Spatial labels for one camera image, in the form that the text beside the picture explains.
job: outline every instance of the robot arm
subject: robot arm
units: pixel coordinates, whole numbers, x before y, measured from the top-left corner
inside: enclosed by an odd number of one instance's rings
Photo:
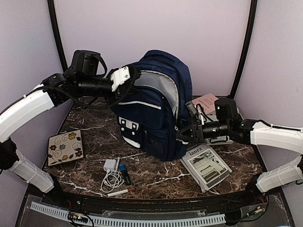
[[[102,75],[97,75],[99,62],[105,69]],[[10,137],[33,118],[61,105],[70,97],[75,101],[84,96],[105,97],[109,106],[114,105],[132,90],[134,81],[140,76],[140,71],[131,65],[112,70],[109,78],[104,77],[106,72],[106,65],[99,53],[76,51],[71,66],[63,75],[53,74],[2,111],[0,113],[0,169],[15,173],[27,183],[50,195],[53,201],[60,202],[62,190],[56,178],[26,159]]]
[[[192,102],[187,104],[192,115],[192,125],[177,132],[177,137],[196,143],[207,138],[229,136],[235,142],[247,145],[266,145],[299,153],[301,156],[270,172],[252,178],[246,190],[254,194],[293,181],[303,180],[303,129],[270,125],[262,120],[241,120],[234,100],[220,98],[215,102],[218,121],[197,121],[199,114]]]

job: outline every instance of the blue marker cap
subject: blue marker cap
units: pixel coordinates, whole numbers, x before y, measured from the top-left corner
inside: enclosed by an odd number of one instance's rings
[[[126,165],[124,165],[124,164],[120,164],[119,166],[120,166],[120,170],[121,170],[121,171],[126,170]]]

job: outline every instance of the backpack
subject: backpack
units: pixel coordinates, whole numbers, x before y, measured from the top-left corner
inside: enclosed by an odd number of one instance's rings
[[[188,142],[176,138],[176,131],[190,124],[185,106],[192,100],[188,67],[164,51],[148,51],[134,63],[142,74],[136,80],[138,92],[111,107],[126,142],[161,160],[185,155]]]

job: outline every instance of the marble table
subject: marble table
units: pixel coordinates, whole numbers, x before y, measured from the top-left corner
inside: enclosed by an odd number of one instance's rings
[[[98,99],[94,105],[104,105]],[[85,158],[60,166],[45,167],[55,175],[66,192],[106,196],[101,190],[107,158],[121,158],[136,188],[116,196],[128,199],[181,199],[243,191],[250,178],[261,172],[261,166],[251,146],[231,144],[213,149],[232,169],[232,173],[210,191],[201,189],[179,160],[163,162],[140,149],[128,145],[122,138],[116,115],[109,109],[83,109],[74,105],[60,133],[81,129]],[[129,188],[122,185],[119,190]]]

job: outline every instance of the perforated metal strip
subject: perforated metal strip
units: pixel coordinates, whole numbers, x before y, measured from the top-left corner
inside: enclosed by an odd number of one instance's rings
[[[51,216],[53,218],[67,221],[68,211],[32,202],[31,210]],[[225,215],[214,215],[201,218],[177,219],[177,220],[127,220],[103,218],[90,215],[96,227],[201,227],[225,223]],[[89,221],[85,226],[92,226]]]

